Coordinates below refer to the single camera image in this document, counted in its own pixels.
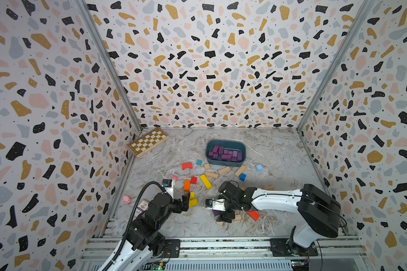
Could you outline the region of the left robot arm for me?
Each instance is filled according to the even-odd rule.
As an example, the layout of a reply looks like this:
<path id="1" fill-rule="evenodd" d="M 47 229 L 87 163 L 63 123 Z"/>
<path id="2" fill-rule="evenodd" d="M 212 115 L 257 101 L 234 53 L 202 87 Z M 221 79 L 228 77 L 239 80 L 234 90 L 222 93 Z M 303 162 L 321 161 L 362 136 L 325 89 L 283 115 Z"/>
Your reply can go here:
<path id="1" fill-rule="evenodd" d="M 154 196 L 145 211 L 136 216 L 142 196 L 152 185 L 161 192 Z M 180 199 L 174 198 L 172 179 L 145 184 L 137 196 L 121 241 L 99 270 L 141 271 L 147 264 L 157 264 L 160 269 L 165 269 L 170 259 L 179 256 L 180 240 L 167 241 L 159 230 L 171 214 L 187 212 L 190 199 L 189 191 Z"/>

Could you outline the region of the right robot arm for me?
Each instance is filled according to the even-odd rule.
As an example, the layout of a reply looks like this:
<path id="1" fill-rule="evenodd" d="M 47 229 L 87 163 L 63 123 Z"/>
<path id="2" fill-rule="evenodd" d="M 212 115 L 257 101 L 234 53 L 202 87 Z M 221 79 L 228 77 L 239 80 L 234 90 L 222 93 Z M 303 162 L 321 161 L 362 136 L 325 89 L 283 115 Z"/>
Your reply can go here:
<path id="1" fill-rule="evenodd" d="M 289 238 L 273 238 L 270 250 L 278 256 L 316 256 L 321 238 L 339 235 L 341 205 L 312 184 L 291 191 L 271 191 L 256 187 L 242 189 L 233 181 L 225 181 L 216 199 L 207 199 L 205 207 L 219 212 L 219 222 L 231 223 L 236 211 L 252 213 L 276 210 L 290 212 L 303 218 L 303 225 L 294 226 Z"/>

